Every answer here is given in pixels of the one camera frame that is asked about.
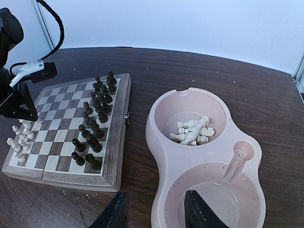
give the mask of wooden table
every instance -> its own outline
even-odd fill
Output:
[[[29,87],[34,99],[42,88],[73,80],[130,73],[132,88],[124,144],[122,190],[129,193],[130,227],[151,227],[158,170],[145,142],[153,102],[163,93],[198,87],[219,96],[237,126],[260,143],[259,177],[266,199],[264,227],[304,227],[303,103],[291,76],[233,60],[173,51],[134,48],[81,48],[58,51],[58,76]],[[0,165],[17,120],[0,118]],[[88,227],[114,193],[56,188],[0,173],[0,224],[10,228]]]

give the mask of chess board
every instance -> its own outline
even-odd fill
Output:
[[[90,93],[94,91],[94,78],[44,88],[35,101],[41,121],[31,123],[35,137],[27,139],[30,150],[21,151],[26,161],[20,163],[12,156],[14,150],[11,148],[2,172],[13,178],[59,187],[118,191],[124,149],[124,116],[128,113],[131,78],[129,74],[115,75],[115,78],[117,90],[111,94],[113,101],[109,105],[112,110],[106,123],[99,121],[92,107]],[[106,85],[105,76],[101,81]],[[104,137],[99,141],[103,148],[99,153],[93,151],[78,129],[83,124],[92,133],[82,117],[84,102],[90,104],[93,109],[90,117],[104,131]],[[101,170],[93,170],[87,162],[83,166],[76,164],[71,157],[76,151],[72,144],[74,138],[85,144],[85,151],[79,155],[93,154],[102,162]]]

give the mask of black chess piece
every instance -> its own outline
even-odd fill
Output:
[[[93,134],[97,139],[102,139],[105,133],[99,128],[99,124],[94,119],[90,119],[91,129],[93,130]]]
[[[98,88],[101,88],[101,86],[103,85],[103,82],[100,81],[100,77],[99,76],[95,77],[95,80],[96,80],[96,83],[98,85]]]
[[[98,99],[101,101],[101,103],[103,104],[103,111],[105,113],[110,113],[111,112],[111,107],[108,105],[108,103],[105,101],[105,96],[101,93],[98,92],[97,93],[97,97]]]
[[[96,97],[95,92],[91,92],[90,95],[91,95],[91,98],[92,98],[92,99]]]
[[[76,161],[76,164],[82,166],[85,164],[85,160],[83,157],[79,156],[77,152],[72,153],[72,158]]]
[[[93,113],[93,109],[90,107],[88,102],[84,102],[85,112],[91,115]]]
[[[92,147],[95,153],[99,153],[103,149],[102,145],[99,143],[98,139],[93,134],[90,134],[86,138],[86,142],[89,144],[90,147]]]
[[[90,126],[90,119],[91,119],[91,118],[89,117],[89,114],[86,113],[86,112],[83,112],[83,113],[82,113],[82,116],[83,116],[83,118],[85,119],[86,125]]]
[[[113,72],[113,71],[110,71],[110,72],[108,73],[108,77],[113,78],[114,85],[117,83],[116,78],[114,78],[114,72]]]
[[[100,88],[98,87],[98,84],[95,82],[93,83],[94,93],[97,94],[100,91]]]
[[[116,86],[114,84],[114,78],[113,77],[108,77],[107,78],[107,83],[108,83],[110,93],[114,93],[116,91]]]
[[[101,169],[101,165],[102,165],[101,161],[95,160],[95,157],[94,157],[93,154],[88,153],[88,154],[85,156],[85,160],[86,160],[89,164],[91,164],[91,168],[92,168],[93,170],[100,170],[100,169]]]
[[[81,132],[82,137],[84,137],[85,139],[90,135],[90,132],[86,129],[86,127],[83,124],[79,125],[78,128]]]
[[[101,123],[104,124],[108,121],[109,118],[103,111],[101,111],[101,112],[98,113],[98,119]]]
[[[109,95],[109,90],[105,85],[101,86],[101,91],[103,92],[105,96],[105,101],[109,104],[113,101],[113,98]]]
[[[83,152],[83,151],[85,151],[85,146],[84,146],[82,143],[80,143],[80,141],[79,141],[78,139],[73,139],[73,140],[72,140],[72,143],[73,143],[73,145],[76,147],[76,150],[77,150],[78,152]]]

